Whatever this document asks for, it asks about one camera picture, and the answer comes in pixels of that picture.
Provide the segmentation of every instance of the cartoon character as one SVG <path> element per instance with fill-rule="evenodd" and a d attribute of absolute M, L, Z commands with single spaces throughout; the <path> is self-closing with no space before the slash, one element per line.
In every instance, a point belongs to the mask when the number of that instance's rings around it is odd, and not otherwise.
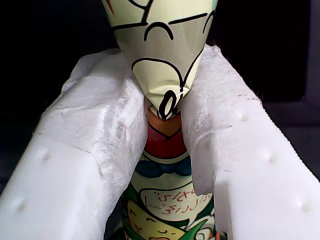
<path fill-rule="evenodd" d="M 166 120 L 192 85 L 218 0 L 102 0 L 152 112 Z"/>
<path fill-rule="evenodd" d="M 155 219 L 151 215 L 144 212 L 131 200 L 128 201 L 127 209 L 129 215 L 129 224 L 133 231 L 140 237 L 136 238 L 133 236 L 134 238 L 132 239 L 191 240 L 195 239 L 197 232 L 207 221 L 201 221 L 188 232 L 185 232 L 179 228 L 175 228 Z"/>

